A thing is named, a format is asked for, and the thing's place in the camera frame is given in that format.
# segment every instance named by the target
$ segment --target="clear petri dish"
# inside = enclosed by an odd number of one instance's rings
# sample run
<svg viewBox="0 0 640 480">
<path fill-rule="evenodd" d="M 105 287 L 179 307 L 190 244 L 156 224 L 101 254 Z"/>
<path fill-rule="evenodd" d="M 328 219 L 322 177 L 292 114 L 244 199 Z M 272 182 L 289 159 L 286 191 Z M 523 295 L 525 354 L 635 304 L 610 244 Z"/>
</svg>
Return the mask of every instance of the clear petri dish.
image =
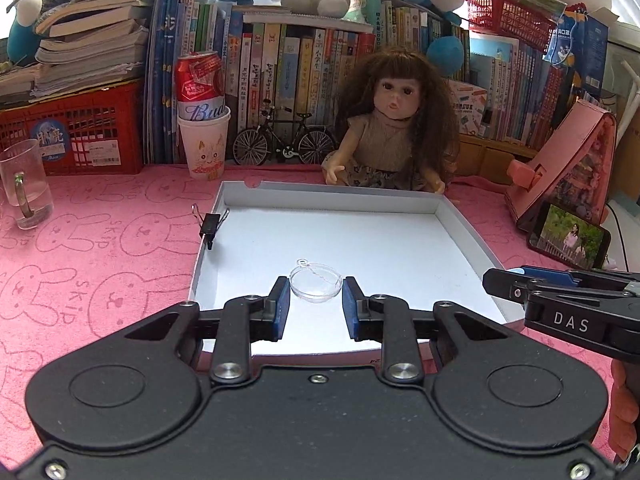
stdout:
<svg viewBox="0 0 640 480">
<path fill-rule="evenodd" d="M 292 292 L 301 300 L 309 303 L 322 303 L 330 300 L 342 288 L 342 276 L 329 266 L 310 264 L 298 260 L 298 266 L 289 275 Z"/>
</svg>

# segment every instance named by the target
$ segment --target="mug handle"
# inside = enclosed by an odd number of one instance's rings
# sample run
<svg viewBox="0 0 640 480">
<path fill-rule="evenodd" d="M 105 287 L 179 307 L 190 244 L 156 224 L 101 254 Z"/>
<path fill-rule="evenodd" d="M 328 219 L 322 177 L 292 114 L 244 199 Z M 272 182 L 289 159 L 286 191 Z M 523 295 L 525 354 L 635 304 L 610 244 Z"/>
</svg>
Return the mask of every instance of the mug handle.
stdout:
<svg viewBox="0 0 640 480">
<path fill-rule="evenodd" d="M 14 176 L 15 197 L 18 200 L 18 205 L 25 218 L 31 218 L 33 211 L 29 206 L 27 200 L 27 193 L 24 190 L 24 172 L 16 173 Z"/>
</svg>

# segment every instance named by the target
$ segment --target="budweiser can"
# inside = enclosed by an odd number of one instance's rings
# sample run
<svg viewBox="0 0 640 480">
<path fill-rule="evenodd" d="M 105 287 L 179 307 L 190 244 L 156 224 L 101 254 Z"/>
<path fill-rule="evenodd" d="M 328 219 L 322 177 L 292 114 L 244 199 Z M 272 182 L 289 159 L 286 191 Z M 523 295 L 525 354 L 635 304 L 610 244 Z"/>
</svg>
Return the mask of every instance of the budweiser can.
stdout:
<svg viewBox="0 0 640 480">
<path fill-rule="evenodd" d="M 222 60 L 215 52 L 179 56 L 175 65 L 178 115 L 187 121 L 209 121 L 225 110 Z"/>
</svg>

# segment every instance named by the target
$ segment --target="bicycle model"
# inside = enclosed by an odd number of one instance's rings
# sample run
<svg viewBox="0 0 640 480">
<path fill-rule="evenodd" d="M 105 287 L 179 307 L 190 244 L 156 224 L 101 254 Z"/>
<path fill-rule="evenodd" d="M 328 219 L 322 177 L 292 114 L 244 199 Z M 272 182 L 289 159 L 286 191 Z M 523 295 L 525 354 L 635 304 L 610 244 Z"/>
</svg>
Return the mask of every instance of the bicycle model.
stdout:
<svg viewBox="0 0 640 480">
<path fill-rule="evenodd" d="M 291 108 L 276 108 L 268 99 L 264 104 L 268 106 L 260 111 L 264 122 L 257 128 L 242 130 L 234 140 L 233 156 L 240 166 L 260 166 L 271 153 L 275 153 L 279 162 L 297 156 L 303 164 L 321 164 L 336 149 L 334 136 L 324 126 L 306 126 L 305 121 L 311 114 L 296 113 L 298 120 L 277 120 L 277 109 L 292 112 Z M 298 125 L 292 143 L 287 144 L 276 135 L 273 125 L 278 123 Z"/>
</svg>

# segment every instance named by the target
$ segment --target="pink tablecloth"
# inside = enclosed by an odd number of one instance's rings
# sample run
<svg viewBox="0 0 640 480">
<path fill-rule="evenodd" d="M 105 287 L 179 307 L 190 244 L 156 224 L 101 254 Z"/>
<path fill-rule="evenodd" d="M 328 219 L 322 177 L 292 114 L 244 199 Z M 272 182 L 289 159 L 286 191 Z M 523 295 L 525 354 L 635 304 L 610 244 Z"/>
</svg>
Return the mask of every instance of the pink tablecloth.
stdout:
<svg viewBox="0 0 640 480">
<path fill-rule="evenodd" d="M 229 168 L 225 179 L 322 182 L 317 168 L 300 166 Z M 23 404 L 34 371 L 185 297 L 199 243 L 191 204 L 209 210 L 219 186 L 167 166 L 50 184 L 56 209 L 47 224 L 23 232 L 4 218 L 0 226 L 0 461 L 10 467 L 39 446 Z M 500 194 L 454 184 L 447 195 L 505 267 L 558 268 L 526 248 Z M 610 386 L 608 359 L 529 335 L 590 364 Z M 611 456 L 608 431 L 604 422 L 595 444 Z"/>
</svg>

